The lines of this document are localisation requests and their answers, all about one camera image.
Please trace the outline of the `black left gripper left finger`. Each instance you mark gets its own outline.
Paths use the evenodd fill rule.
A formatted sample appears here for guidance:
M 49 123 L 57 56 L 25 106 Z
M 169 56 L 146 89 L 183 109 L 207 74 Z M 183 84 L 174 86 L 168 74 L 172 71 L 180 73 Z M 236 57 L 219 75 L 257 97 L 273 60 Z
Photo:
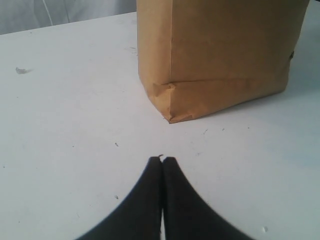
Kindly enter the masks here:
M 163 168 L 158 156 L 147 165 L 126 198 L 80 240 L 159 240 L 161 238 Z

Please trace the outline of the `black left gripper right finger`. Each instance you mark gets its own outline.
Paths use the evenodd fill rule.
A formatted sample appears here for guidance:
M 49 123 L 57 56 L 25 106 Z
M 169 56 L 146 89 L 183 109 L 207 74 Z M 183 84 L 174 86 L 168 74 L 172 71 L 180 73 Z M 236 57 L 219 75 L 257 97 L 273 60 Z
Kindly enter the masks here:
M 162 202 L 167 240 L 251 239 L 217 214 L 199 196 L 174 157 L 166 157 L 162 168 Z

